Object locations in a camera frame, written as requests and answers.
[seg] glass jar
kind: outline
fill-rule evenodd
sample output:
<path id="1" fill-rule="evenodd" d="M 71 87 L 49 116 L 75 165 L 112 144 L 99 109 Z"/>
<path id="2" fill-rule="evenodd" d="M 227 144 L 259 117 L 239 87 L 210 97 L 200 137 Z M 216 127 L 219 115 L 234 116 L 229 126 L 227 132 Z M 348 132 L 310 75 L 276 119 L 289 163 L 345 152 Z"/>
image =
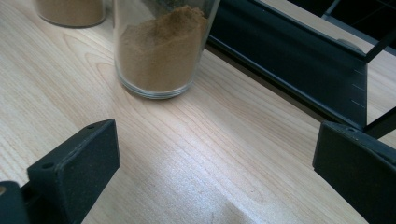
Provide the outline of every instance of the glass jar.
<path id="1" fill-rule="evenodd" d="M 91 27 L 106 16 L 104 0 L 33 0 L 39 17 L 49 23 L 71 27 Z"/>
<path id="2" fill-rule="evenodd" d="M 114 0 L 115 64 L 123 85 L 165 99 L 192 83 L 219 0 Z"/>

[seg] wooden table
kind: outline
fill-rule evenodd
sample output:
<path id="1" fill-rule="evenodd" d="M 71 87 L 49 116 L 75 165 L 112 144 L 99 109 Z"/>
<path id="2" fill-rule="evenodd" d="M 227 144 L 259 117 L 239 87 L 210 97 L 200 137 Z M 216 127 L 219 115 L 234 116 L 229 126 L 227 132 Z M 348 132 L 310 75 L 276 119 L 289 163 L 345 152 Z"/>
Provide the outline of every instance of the wooden table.
<path id="1" fill-rule="evenodd" d="M 115 119 L 121 166 L 84 223 L 365 222 L 313 171 L 319 121 L 208 50 L 182 95 L 132 95 L 114 68 L 111 17 L 108 4 L 104 23 L 66 29 L 30 1 L 0 1 L 0 180 L 23 185 L 65 139 Z M 369 120 L 395 106 L 394 62 L 370 64 Z"/>

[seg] black metal rack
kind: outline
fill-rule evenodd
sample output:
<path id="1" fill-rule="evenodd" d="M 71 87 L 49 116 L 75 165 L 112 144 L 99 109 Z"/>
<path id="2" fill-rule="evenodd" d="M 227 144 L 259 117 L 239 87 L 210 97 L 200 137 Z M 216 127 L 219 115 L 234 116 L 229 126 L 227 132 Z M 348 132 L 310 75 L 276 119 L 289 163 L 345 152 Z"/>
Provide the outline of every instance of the black metal rack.
<path id="1" fill-rule="evenodd" d="M 377 139 L 396 129 L 396 107 L 367 124 L 367 67 L 395 38 L 365 54 L 261 1 L 221 0 L 208 46 L 325 120 L 315 171 L 369 222 L 394 223 L 396 153 Z"/>
<path id="2" fill-rule="evenodd" d="M 368 62 L 395 36 L 396 29 L 365 54 L 261 1 L 222 0 L 208 44 L 326 120 L 365 131 Z"/>

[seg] light wood surface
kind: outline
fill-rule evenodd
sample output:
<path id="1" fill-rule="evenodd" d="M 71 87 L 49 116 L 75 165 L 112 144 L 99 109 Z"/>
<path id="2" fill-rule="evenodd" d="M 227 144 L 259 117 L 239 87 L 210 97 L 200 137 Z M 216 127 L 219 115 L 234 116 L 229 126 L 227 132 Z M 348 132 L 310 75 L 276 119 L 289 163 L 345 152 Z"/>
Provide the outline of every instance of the light wood surface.
<path id="1" fill-rule="evenodd" d="M 115 119 L 121 166 L 84 223 L 365 223 L 313 171 L 319 121 L 211 52 L 176 98 L 128 93 L 110 6 L 104 23 L 74 30 L 42 21 L 30 1 L 0 1 L 0 180 L 23 185 L 33 162 Z M 395 71 L 387 53 L 370 64 L 369 121 L 395 106 Z"/>

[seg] screw hole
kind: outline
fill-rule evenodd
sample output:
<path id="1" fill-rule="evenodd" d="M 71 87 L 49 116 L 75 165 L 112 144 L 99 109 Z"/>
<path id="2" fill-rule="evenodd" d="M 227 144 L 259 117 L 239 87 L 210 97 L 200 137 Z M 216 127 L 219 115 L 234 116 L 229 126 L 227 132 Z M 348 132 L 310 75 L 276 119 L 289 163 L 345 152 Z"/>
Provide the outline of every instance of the screw hole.
<path id="1" fill-rule="evenodd" d="M 53 166 L 54 166 L 53 162 L 48 162 L 48 163 L 43 164 L 43 165 L 41 166 L 41 168 L 47 170 L 47 169 L 49 169 L 49 168 L 51 168 L 51 167 L 53 167 Z"/>

